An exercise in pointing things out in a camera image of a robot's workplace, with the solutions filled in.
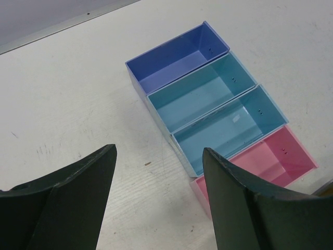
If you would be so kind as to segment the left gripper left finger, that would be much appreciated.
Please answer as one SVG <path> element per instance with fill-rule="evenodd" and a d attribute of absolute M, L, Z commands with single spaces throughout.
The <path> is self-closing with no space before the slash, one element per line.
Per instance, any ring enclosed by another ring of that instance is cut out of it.
<path fill-rule="evenodd" d="M 1 191 L 1 249 L 95 249 L 117 148 Z"/>

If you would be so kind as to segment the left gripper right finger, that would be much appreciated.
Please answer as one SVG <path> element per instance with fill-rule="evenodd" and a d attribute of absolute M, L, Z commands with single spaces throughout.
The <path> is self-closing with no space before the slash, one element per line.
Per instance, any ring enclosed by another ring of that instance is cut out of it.
<path fill-rule="evenodd" d="M 218 249 L 332 249 L 332 197 L 299 193 L 206 147 L 203 170 Z"/>

